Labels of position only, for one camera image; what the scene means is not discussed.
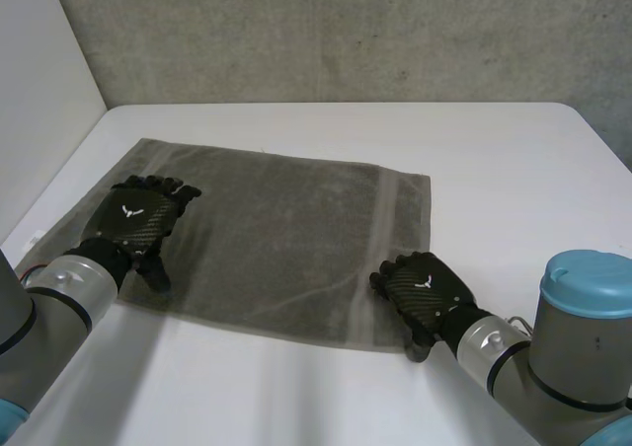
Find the concrete wall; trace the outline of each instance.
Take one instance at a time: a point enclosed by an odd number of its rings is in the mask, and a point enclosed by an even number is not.
[[[0,242],[106,107],[58,0],[0,0]]]
[[[632,166],[632,0],[61,3],[110,107],[553,101]]]

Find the wire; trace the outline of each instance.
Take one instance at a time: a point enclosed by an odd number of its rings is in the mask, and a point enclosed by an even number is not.
[[[512,316],[511,318],[509,318],[507,320],[507,322],[509,324],[513,323],[514,321],[518,321],[521,325],[524,326],[524,329],[526,330],[526,333],[530,336],[533,337],[533,328],[531,327],[531,325],[526,321],[525,318],[521,318],[520,316]]]
[[[48,266],[47,263],[39,263],[37,265],[33,265],[31,268],[29,268],[27,271],[25,271],[22,274],[22,276],[20,277],[20,283],[22,283],[23,285],[26,285],[27,282],[29,281],[29,278],[31,277],[31,275],[33,275],[35,271],[39,270],[40,268],[45,268],[47,266]]]

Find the robotic hand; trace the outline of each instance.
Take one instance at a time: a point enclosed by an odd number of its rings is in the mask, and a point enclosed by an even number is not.
[[[414,362],[423,362],[438,340],[451,340],[451,320],[470,316],[488,316],[478,310],[474,295],[449,267],[434,254],[413,252],[399,256],[395,263],[384,261],[379,273],[372,273],[371,288],[382,298],[392,301],[397,313],[411,329],[406,354]]]
[[[444,340],[460,366],[543,445],[632,444],[632,260],[568,251],[546,266],[533,336],[481,310],[430,253],[399,256],[370,286],[412,331],[422,362]]]
[[[67,254],[99,258],[110,266],[118,286],[133,266],[150,288],[167,292],[171,282],[160,257],[163,239],[200,195],[196,187],[174,178],[131,176],[112,186],[88,221],[83,242]]]
[[[171,283],[160,249],[201,195],[173,178],[114,185],[80,245],[53,260],[25,290],[0,253],[0,444],[29,417],[132,269],[154,290]]]

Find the table surface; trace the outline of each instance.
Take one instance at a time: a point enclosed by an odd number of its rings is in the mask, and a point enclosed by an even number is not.
[[[632,174],[563,105],[169,105],[101,119],[2,246],[12,265],[141,137],[429,175],[432,250],[503,317],[533,321],[559,252],[632,256]],[[10,444],[535,443],[442,343],[418,365],[114,305]]]

